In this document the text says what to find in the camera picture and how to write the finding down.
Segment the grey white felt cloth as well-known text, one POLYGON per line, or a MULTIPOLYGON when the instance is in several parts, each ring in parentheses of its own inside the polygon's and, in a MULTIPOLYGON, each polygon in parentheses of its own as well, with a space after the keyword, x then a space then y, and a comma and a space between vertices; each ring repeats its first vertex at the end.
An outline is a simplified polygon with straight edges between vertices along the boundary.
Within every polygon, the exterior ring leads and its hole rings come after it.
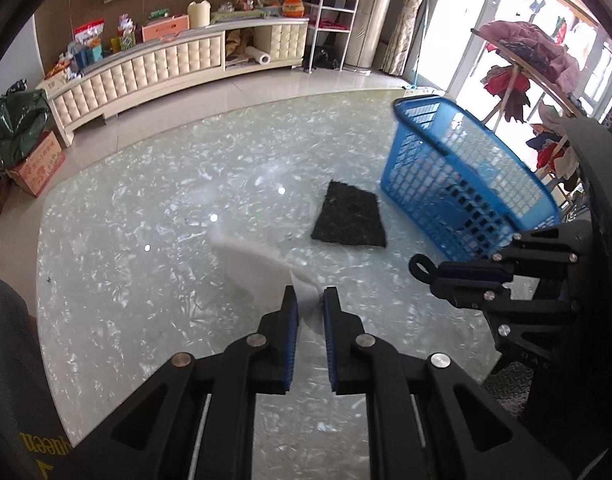
POLYGON ((279 307, 285 287, 292 286, 300 319, 315 334, 323 334, 323 289, 308 270, 287 263, 278 249, 217 228, 208 234, 208 244, 221 269, 252 297, 260 312, 279 307))

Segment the black scouring pad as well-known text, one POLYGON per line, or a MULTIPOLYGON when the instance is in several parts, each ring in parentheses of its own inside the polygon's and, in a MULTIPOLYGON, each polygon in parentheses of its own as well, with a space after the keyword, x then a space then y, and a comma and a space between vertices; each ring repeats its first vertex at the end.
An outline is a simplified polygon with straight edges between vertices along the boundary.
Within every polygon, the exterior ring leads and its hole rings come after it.
POLYGON ((310 238, 343 246, 387 248, 376 194, 331 180, 310 238))

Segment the blue plastic laundry basket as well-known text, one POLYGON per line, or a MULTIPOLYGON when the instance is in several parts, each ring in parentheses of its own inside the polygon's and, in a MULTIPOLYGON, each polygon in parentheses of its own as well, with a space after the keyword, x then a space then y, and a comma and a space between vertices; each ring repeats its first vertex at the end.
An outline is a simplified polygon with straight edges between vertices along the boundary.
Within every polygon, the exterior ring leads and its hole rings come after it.
POLYGON ((381 188, 448 259, 483 259, 559 223, 548 188, 467 110, 442 96, 400 98, 392 110, 381 188))

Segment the pink clothes pile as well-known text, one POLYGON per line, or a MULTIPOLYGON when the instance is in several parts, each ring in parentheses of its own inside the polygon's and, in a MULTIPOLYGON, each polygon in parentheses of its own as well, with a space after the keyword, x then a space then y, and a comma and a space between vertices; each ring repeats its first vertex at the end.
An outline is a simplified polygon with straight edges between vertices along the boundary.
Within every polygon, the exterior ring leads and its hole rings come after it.
POLYGON ((488 42, 519 55, 563 93, 569 94, 576 89, 580 76, 578 62, 537 25, 493 21, 482 25, 477 32, 488 42))

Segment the white paper roll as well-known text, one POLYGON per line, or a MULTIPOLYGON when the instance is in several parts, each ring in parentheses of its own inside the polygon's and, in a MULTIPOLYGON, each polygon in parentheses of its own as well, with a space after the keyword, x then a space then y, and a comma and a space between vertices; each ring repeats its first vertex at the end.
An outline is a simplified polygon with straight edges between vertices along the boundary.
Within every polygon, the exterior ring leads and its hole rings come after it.
POLYGON ((244 53, 259 65, 267 65, 270 63, 270 55, 256 47, 247 47, 244 53))

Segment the red printed cardboard box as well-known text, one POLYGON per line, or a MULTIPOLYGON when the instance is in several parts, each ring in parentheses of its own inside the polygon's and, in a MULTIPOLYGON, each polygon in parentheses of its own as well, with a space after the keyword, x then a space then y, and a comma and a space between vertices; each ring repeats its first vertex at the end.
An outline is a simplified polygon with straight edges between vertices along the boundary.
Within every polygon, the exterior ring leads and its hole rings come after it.
POLYGON ((56 134, 45 131, 36 148, 22 162, 7 171, 9 178, 25 193, 38 197, 64 163, 65 155, 56 134))

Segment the beige curtain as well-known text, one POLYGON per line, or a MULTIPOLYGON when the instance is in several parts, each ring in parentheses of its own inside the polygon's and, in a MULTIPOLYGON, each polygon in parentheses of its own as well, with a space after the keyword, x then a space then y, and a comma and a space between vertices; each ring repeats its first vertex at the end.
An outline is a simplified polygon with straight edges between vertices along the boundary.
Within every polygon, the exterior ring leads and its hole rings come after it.
POLYGON ((423 0, 402 0, 390 41, 387 44, 381 70, 391 76, 402 76, 412 45, 414 24, 423 0))

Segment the white metal shelf rack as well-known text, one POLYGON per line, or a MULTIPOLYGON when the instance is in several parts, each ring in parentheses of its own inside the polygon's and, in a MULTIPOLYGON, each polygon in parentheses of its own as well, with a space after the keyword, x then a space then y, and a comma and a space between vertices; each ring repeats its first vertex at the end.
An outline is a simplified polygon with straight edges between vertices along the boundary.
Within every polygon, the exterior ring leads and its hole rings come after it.
POLYGON ((303 0, 308 18, 304 71, 342 70, 360 0, 303 0))

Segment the white standing air conditioner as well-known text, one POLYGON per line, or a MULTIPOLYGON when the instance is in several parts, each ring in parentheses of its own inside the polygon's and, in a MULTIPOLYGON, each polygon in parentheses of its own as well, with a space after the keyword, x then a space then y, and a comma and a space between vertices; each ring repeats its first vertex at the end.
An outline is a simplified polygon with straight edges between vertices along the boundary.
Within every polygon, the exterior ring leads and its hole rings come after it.
POLYGON ((344 68, 370 73, 391 0, 358 0, 344 68))

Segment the orange bag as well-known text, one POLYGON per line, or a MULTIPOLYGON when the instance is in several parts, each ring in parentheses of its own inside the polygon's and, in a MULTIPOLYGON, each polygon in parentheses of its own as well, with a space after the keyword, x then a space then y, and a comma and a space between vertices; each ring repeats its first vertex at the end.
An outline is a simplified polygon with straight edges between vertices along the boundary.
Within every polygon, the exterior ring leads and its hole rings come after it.
POLYGON ((284 0, 282 3, 282 15, 285 18, 302 18, 305 14, 303 0, 284 0))

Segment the cream tufted tv cabinet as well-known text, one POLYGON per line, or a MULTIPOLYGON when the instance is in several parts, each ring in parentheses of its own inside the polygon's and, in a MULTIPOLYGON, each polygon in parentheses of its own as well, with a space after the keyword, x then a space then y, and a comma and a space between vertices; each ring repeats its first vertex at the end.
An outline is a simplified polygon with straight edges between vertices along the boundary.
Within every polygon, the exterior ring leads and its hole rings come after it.
POLYGON ((221 79, 302 65, 307 18, 259 18, 189 29, 139 44, 82 71, 70 81, 47 82, 56 135, 68 148, 75 130, 94 118, 108 119, 133 107, 221 79), (270 55, 259 65, 245 53, 270 55))

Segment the pink drawer box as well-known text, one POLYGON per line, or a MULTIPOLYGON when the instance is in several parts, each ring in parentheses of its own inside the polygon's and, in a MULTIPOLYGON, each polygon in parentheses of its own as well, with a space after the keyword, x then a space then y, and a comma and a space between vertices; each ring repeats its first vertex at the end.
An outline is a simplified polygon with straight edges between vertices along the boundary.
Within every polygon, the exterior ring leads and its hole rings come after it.
POLYGON ((141 36, 143 42, 153 40, 161 40, 168 37, 175 37, 180 32, 185 32, 189 29, 189 17, 187 14, 169 16, 168 18, 158 18, 157 20, 148 21, 141 27, 141 36))

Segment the cream plastic jug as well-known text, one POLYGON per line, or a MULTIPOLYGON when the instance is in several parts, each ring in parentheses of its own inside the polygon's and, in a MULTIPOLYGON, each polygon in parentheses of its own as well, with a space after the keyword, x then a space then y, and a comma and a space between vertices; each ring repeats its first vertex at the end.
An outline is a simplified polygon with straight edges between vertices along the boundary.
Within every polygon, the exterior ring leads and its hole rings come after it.
POLYGON ((201 2, 190 2, 187 7, 189 27, 195 29, 208 26, 210 24, 211 8, 212 7, 207 0, 203 0, 201 2))

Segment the green plastic bag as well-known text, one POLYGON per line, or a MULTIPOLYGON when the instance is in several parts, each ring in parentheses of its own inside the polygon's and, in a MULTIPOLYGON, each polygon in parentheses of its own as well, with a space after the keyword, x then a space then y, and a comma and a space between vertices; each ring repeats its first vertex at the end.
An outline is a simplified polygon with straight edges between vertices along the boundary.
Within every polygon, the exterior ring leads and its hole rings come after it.
POLYGON ((34 150, 52 113, 44 89, 0 99, 0 170, 18 166, 34 150))

